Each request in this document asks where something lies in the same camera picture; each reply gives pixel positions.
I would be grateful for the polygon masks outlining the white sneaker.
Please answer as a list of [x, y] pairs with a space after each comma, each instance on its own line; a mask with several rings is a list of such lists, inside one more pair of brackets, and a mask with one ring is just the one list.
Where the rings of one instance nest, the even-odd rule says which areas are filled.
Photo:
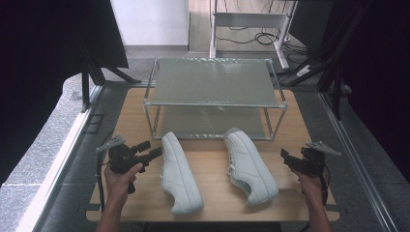
[[163, 148], [161, 187], [174, 199], [171, 213], [185, 215], [201, 210], [204, 202], [179, 140], [170, 131], [161, 138], [161, 143]]
[[251, 139], [236, 128], [223, 136], [229, 155], [231, 183], [247, 196], [248, 205], [271, 202], [278, 196], [278, 185]]

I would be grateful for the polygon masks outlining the person's right hand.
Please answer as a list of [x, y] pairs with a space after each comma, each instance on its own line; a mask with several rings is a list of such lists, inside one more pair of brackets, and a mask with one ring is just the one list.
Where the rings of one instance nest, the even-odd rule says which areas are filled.
[[298, 177], [306, 203], [310, 206], [323, 207], [322, 183], [318, 177], [309, 177], [297, 170], [292, 172]]

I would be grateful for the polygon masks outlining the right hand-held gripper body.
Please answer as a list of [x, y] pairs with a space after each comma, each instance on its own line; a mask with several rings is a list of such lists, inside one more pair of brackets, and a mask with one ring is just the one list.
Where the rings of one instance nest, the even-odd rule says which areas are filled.
[[340, 156], [341, 152], [319, 141], [308, 142], [307, 146], [301, 149], [301, 154], [303, 157], [297, 160], [292, 169], [310, 177], [318, 177], [323, 174], [326, 166], [325, 157], [327, 155]]

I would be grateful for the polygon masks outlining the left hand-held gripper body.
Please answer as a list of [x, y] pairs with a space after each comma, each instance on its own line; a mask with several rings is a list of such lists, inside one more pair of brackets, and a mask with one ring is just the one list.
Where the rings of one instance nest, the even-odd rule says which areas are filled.
[[114, 173], [124, 174], [138, 163], [138, 158], [135, 155], [138, 152], [137, 145], [129, 148], [125, 142], [126, 140], [122, 136], [116, 135], [96, 149], [96, 178], [100, 194], [103, 194], [103, 152], [108, 152], [108, 166]]

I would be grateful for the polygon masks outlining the black curtain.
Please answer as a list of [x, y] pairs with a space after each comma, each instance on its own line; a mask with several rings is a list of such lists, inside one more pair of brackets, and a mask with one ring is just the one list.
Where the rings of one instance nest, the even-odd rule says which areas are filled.
[[410, 183], [410, 0], [334, 0], [326, 34], [364, 3], [340, 58], [349, 103]]
[[0, 0], [0, 187], [91, 64], [129, 65], [110, 0]]

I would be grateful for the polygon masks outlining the metal two-tier shoe rack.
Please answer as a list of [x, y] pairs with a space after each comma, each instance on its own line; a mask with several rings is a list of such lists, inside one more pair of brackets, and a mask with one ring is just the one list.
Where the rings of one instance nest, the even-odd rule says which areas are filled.
[[150, 135], [221, 139], [232, 128], [273, 140], [287, 110], [270, 59], [158, 58], [143, 100]]

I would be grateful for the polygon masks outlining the white desk frame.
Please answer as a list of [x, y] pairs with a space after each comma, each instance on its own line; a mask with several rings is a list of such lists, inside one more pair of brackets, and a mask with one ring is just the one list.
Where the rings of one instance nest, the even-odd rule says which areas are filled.
[[218, 0], [211, 0], [209, 57], [215, 58], [217, 55], [216, 32], [218, 27], [276, 28], [279, 29], [279, 38], [274, 42], [274, 48], [281, 67], [284, 70], [288, 70], [289, 64], [282, 47], [284, 46], [284, 39], [290, 28], [297, 3], [297, 0], [291, 0], [284, 14], [247, 14], [218, 12]]

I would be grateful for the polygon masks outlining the black metal stand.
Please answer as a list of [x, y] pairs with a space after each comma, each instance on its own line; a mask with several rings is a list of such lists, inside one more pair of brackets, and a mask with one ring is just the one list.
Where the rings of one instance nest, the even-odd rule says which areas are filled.
[[327, 92], [330, 87], [333, 88], [331, 94], [331, 109], [334, 115], [339, 119], [339, 104], [342, 97], [342, 78], [339, 76], [340, 60], [345, 48], [350, 44], [355, 31], [358, 29], [363, 16], [366, 14], [373, 0], [352, 0], [352, 11], [347, 14], [341, 26], [334, 32], [332, 37], [324, 45], [314, 52], [316, 56], [322, 55], [325, 59], [311, 71], [297, 77], [294, 80], [284, 83], [285, 87], [293, 87], [310, 79], [311, 77], [321, 74], [316, 90], [320, 93]]
[[[141, 80], [135, 79], [128, 74], [120, 71], [118, 68], [110, 67], [108, 65], [103, 65], [104, 68], [108, 69], [110, 72], [116, 74], [129, 84], [139, 84]], [[97, 67], [91, 61], [84, 61], [81, 72], [81, 89], [82, 89], [82, 107], [81, 112], [85, 113], [91, 105], [90, 102], [90, 87], [89, 87], [89, 78], [97, 85], [105, 84], [105, 77], [100, 67]]]

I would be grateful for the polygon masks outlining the person's left hand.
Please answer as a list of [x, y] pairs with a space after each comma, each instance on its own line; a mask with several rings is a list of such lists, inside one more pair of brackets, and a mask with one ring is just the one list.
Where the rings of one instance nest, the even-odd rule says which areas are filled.
[[125, 174], [116, 174], [110, 167], [105, 169], [104, 175], [107, 188], [106, 206], [119, 208], [125, 205], [129, 195], [129, 183], [133, 183], [136, 180], [136, 174], [142, 167], [143, 165], [138, 163]]

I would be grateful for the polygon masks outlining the aluminium rail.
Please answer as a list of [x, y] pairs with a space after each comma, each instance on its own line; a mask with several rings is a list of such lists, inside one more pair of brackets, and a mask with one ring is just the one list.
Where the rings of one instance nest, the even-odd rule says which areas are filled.
[[335, 113], [332, 110], [331, 101], [329, 97], [322, 92], [318, 93], [318, 97], [321, 100], [325, 111], [337, 133], [337, 137], [344, 149], [345, 155], [348, 157], [353, 170], [355, 171], [356, 176], [360, 184], [362, 185], [366, 198], [369, 201], [369, 204], [375, 213], [383, 232], [399, 232], [396, 226], [396, 223], [390, 213], [385, 201], [380, 195], [379, 190], [368, 174], [362, 160], [359, 157], [355, 146], [350, 139], [344, 125], [337, 118]]
[[80, 137], [92, 111], [95, 109], [96, 101], [102, 94], [102, 91], [103, 87], [95, 86], [90, 94], [84, 95], [90, 98], [91, 105], [84, 112], [80, 112], [76, 115], [75, 120], [70, 127], [70, 131], [61, 144], [58, 153], [54, 157], [53, 163], [47, 169], [43, 181], [40, 184], [25, 185], [37, 187], [37, 191], [31, 199], [30, 204], [25, 209], [24, 215], [20, 219], [15, 232], [33, 232], [35, 230], [35, 227], [38, 225], [44, 209], [54, 192], [61, 173], [73, 153], [77, 139]]

